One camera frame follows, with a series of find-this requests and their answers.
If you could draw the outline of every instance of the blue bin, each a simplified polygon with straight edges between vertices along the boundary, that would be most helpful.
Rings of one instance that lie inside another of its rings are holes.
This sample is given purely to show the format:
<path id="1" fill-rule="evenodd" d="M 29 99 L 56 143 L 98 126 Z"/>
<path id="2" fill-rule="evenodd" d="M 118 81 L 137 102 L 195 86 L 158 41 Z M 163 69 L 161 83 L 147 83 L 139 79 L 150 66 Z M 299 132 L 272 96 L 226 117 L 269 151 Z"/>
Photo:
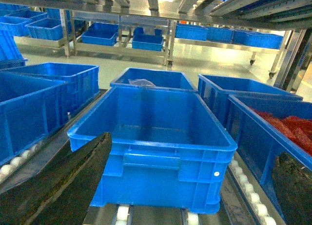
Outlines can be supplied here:
<path id="1" fill-rule="evenodd" d="M 229 115 L 230 102 L 228 96 L 230 94 L 267 99 L 303 99 L 298 95 L 251 79 L 217 75 L 198 75 L 198 77 L 199 95 L 224 127 Z"/>
<path id="2" fill-rule="evenodd" d="M 114 87 L 68 131 L 72 151 L 105 131 L 113 145 L 92 206 L 219 210 L 237 146 L 196 93 Z"/>
<path id="3" fill-rule="evenodd" d="M 25 25 L 29 24 L 30 19 L 20 17 L 0 17 L 0 31 L 7 31 L 13 36 L 29 35 Z"/>
<path id="4" fill-rule="evenodd" d="M 0 70 L 7 68 L 23 67 L 26 65 L 28 59 L 14 59 L 14 60 L 2 60 L 0 61 Z"/>
<path id="5" fill-rule="evenodd" d="M 73 112 L 98 94 L 98 66 L 69 63 L 43 63 L 5 70 L 68 82 L 67 111 Z"/>
<path id="6" fill-rule="evenodd" d="M 51 19 L 60 19 L 59 9 L 55 8 L 47 8 L 46 9 L 48 13 L 48 17 Z M 66 11 L 66 17 L 68 20 L 70 20 L 70 13 L 69 11 Z"/>
<path id="7" fill-rule="evenodd" d="M 28 18 L 32 22 L 40 20 L 40 19 L 45 19 L 48 17 L 48 14 L 46 12 L 35 12 L 35 11 L 22 11 L 22 12 L 16 12 L 13 14 L 7 15 L 8 17 L 22 17 L 22 18 Z"/>
<path id="8" fill-rule="evenodd" d="M 312 157 L 257 115 L 252 108 L 270 112 L 278 118 L 295 115 L 312 119 L 312 103 L 241 96 L 236 98 L 233 95 L 229 96 L 229 101 L 231 108 L 227 131 L 238 144 L 237 152 L 283 217 L 272 183 L 275 157 L 281 152 L 287 152 L 310 170 Z"/>
<path id="9" fill-rule="evenodd" d="M 141 87 L 130 84 L 129 79 L 146 79 L 156 85 L 155 87 L 148 87 L 149 89 L 197 93 L 196 87 L 184 73 L 143 68 L 127 68 L 119 77 L 111 82 L 111 87 Z"/>
<path id="10" fill-rule="evenodd" d="M 207 33 L 208 29 L 203 26 L 190 24 L 177 24 L 175 37 L 205 41 L 207 38 Z"/>
<path id="11" fill-rule="evenodd" d="M 118 32 L 101 29 L 88 29 L 81 35 L 82 42 L 95 45 L 114 46 Z"/>
<path id="12" fill-rule="evenodd" d="M 233 36 L 233 43 L 262 48 L 279 49 L 282 41 L 283 37 L 280 35 L 252 31 L 235 30 Z"/>
<path id="13" fill-rule="evenodd" d="M 11 35 L 3 35 L 0 32 L 0 60 L 23 59 L 14 38 Z"/>
<path id="14" fill-rule="evenodd" d="M 233 36 L 232 29 L 207 27 L 207 40 L 231 42 Z"/>
<path id="15" fill-rule="evenodd" d="M 41 19 L 26 25 L 30 37 L 46 40 L 60 40 L 63 38 L 63 29 L 58 19 Z"/>
<path id="16" fill-rule="evenodd" d="M 68 120 L 64 81 L 0 73 L 0 165 Z"/>
<path id="17" fill-rule="evenodd" d="M 132 48 L 149 51 L 161 51 L 163 43 L 163 37 L 138 34 L 133 37 Z"/>
<path id="18" fill-rule="evenodd" d="M 133 31 L 133 35 L 136 35 L 136 34 L 144 34 L 144 28 L 143 27 L 137 27 Z M 161 29 L 155 29 L 155 35 L 156 36 L 162 36 L 162 30 Z"/>
<path id="19" fill-rule="evenodd" d="M 117 33 L 119 26 L 117 24 L 93 23 L 89 29 L 109 30 Z"/>

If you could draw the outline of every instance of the factory floor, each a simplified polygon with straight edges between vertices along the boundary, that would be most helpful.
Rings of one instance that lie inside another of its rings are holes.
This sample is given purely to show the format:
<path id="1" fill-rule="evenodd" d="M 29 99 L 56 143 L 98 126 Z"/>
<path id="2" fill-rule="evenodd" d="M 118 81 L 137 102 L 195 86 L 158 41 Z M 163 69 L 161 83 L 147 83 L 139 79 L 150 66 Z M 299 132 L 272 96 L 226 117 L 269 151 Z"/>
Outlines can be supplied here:
<path id="1" fill-rule="evenodd" d="M 273 79 L 269 79 L 269 70 L 275 55 L 259 53 L 256 55 L 254 65 L 251 66 L 249 62 L 252 56 L 251 52 L 213 47 L 175 44 L 172 68 L 163 66 L 161 58 L 116 56 L 89 52 L 78 52 L 76 56 L 67 58 L 64 50 L 53 51 L 29 46 L 19 46 L 19 50 L 25 58 L 29 59 L 27 65 L 44 62 L 99 65 L 98 83 L 101 89 L 108 89 L 110 81 L 127 67 L 184 72 L 196 86 L 198 74 L 251 78 L 270 85 L 274 84 L 276 78 L 275 76 Z M 297 94 L 303 96 L 305 101 L 312 102 L 311 90 L 312 71 L 308 70 Z"/>

